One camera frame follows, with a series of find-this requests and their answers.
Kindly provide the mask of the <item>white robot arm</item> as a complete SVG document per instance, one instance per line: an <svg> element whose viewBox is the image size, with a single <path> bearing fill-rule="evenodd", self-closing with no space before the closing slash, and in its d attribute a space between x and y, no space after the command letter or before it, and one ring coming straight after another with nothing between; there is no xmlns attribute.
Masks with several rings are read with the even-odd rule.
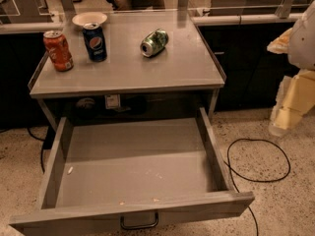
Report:
<svg viewBox="0 0 315 236"><path fill-rule="evenodd" d="M286 54L288 62L299 69L292 78L283 77L270 117L270 133L281 137L315 106L315 2L267 50Z"/></svg>

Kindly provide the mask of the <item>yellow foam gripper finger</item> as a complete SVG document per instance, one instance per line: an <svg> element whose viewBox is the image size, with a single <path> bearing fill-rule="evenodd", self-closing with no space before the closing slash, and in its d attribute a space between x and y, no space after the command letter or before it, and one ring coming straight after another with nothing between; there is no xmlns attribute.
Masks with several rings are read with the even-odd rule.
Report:
<svg viewBox="0 0 315 236"><path fill-rule="evenodd" d="M269 132L281 137L292 130L315 106L315 72L300 70L280 84L269 124Z"/></svg>
<svg viewBox="0 0 315 236"><path fill-rule="evenodd" d="M291 31L292 29L287 29L279 37L271 41L267 46L267 50L275 54L287 54Z"/></svg>

